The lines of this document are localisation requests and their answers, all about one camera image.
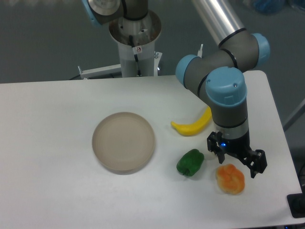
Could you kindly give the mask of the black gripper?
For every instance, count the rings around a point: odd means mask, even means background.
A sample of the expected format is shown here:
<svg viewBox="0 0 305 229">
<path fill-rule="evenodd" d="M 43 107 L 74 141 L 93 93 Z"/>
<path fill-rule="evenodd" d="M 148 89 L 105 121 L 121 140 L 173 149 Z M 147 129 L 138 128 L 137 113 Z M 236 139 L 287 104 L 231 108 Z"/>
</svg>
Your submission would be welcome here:
<svg viewBox="0 0 305 229">
<path fill-rule="evenodd" d="M 217 156 L 220 164 L 224 162 L 225 154 L 238 158 L 250 169 L 251 178 L 262 174 L 267 167 L 265 151 L 250 149 L 249 128 L 217 126 L 216 132 L 207 137 L 207 148 Z"/>
</svg>

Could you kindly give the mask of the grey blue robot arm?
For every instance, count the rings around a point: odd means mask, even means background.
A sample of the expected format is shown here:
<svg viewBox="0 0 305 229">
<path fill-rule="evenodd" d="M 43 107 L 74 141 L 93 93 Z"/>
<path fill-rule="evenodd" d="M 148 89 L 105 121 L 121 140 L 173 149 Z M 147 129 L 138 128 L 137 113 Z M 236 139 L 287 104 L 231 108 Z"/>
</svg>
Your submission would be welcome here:
<svg viewBox="0 0 305 229">
<path fill-rule="evenodd" d="M 85 0 L 90 19 L 109 24 L 112 38 L 127 48 L 119 54 L 123 77 L 151 76 L 156 72 L 154 51 L 161 22 L 146 0 Z M 249 33 L 224 0 L 193 1 L 198 14 L 218 45 L 207 56 L 187 55 L 177 64 L 179 82 L 212 111 L 215 131 L 207 138 L 208 150 L 220 163 L 230 155 L 250 170 L 251 177 L 267 167 L 265 152 L 250 147 L 247 87 L 244 72 L 269 59 L 270 45 L 259 33 Z"/>
</svg>

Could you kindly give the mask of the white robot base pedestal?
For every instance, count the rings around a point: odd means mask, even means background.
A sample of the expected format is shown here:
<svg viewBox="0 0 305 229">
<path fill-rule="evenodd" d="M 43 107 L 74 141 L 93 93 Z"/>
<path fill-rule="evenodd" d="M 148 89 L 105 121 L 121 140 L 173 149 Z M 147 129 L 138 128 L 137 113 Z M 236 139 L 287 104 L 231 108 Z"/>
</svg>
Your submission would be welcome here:
<svg viewBox="0 0 305 229">
<path fill-rule="evenodd" d="M 151 10 L 138 21 L 121 17 L 110 22 L 110 35 L 118 45 L 122 77 L 153 76 L 155 42 L 161 29 L 160 18 Z"/>
</svg>

